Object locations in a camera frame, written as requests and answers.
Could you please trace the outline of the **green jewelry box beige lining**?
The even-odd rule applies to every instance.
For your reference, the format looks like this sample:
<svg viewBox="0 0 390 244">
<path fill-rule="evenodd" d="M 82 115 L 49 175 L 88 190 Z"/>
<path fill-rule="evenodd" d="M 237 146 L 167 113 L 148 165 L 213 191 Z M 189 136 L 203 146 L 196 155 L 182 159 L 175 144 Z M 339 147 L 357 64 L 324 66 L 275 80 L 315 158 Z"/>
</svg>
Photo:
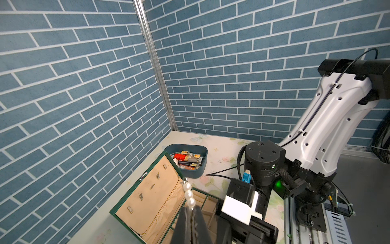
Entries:
<svg viewBox="0 0 390 244">
<path fill-rule="evenodd" d="M 174 244 L 182 231 L 179 214 L 187 205 L 183 174 L 163 152 L 110 210 L 132 235 L 144 244 Z"/>
</svg>

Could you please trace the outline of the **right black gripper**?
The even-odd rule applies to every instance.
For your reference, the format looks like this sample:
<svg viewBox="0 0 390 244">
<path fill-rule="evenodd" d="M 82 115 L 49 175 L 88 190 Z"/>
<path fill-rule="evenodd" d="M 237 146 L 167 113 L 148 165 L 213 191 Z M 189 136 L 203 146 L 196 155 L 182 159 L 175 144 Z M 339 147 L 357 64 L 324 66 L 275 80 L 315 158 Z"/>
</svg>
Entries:
<svg viewBox="0 0 390 244">
<path fill-rule="evenodd" d="M 232 179 L 224 201 L 218 203 L 218 244 L 276 244 L 279 229 L 265 221 L 270 191 Z"/>
</svg>

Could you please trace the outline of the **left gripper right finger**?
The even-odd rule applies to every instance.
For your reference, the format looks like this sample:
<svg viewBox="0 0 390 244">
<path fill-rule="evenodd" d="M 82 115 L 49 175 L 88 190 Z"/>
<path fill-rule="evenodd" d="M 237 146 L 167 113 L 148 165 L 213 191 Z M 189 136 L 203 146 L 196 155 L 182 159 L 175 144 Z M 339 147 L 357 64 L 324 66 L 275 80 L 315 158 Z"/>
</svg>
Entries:
<svg viewBox="0 0 390 244">
<path fill-rule="evenodd" d="M 199 206 L 193 209 L 193 243 L 212 244 L 208 227 L 206 226 L 202 210 Z"/>
</svg>

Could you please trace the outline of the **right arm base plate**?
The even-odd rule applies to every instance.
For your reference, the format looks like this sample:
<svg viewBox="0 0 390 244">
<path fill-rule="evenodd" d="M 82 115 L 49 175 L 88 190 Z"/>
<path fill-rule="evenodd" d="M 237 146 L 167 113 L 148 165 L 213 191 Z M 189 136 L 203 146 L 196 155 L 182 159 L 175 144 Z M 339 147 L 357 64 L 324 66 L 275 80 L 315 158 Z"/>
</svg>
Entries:
<svg viewBox="0 0 390 244">
<path fill-rule="evenodd" d="M 326 198 L 321 198 L 320 202 L 310 203 L 302 197 L 296 198 L 296 219 L 297 222 L 308 228 L 321 232 L 326 232 L 325 214 L 323 203 Z"/>
</svg>

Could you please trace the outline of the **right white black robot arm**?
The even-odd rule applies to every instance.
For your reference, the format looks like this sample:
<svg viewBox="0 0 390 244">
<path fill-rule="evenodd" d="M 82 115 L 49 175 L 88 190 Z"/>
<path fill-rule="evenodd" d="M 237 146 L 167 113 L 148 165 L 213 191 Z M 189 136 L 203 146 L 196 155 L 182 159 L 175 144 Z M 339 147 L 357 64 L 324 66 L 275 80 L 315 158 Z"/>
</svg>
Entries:
<svg viewBox="0 0 390 244">
<path fill-rule="evenodd" d="M 216 209 L 217 243 L 277 243 L 278 228 L 265 220 L 273 192 L 287 201 L 288 243 L 351 242 L 333 179 L 357 126 L 390 97 L 390 62 L 326 59 L 318 71 L 318 90 L 286 138 L 240 149 L 238 177 Z"/>
</svg>

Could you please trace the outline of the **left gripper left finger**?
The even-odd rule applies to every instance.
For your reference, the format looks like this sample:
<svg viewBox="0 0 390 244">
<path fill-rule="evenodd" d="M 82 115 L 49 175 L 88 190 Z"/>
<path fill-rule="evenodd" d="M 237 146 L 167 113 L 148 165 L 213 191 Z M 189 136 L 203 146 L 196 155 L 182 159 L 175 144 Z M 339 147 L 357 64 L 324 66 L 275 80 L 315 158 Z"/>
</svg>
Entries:
<svg viewBox="0 0 390 244">
<path fill-rule="evenodd" d="M 171 239 L 171 244 L 191 244 L 192 235 L 192 214 L 193 211 L 184 206 L 181 208 L 178 221 Z"/>
</svg>

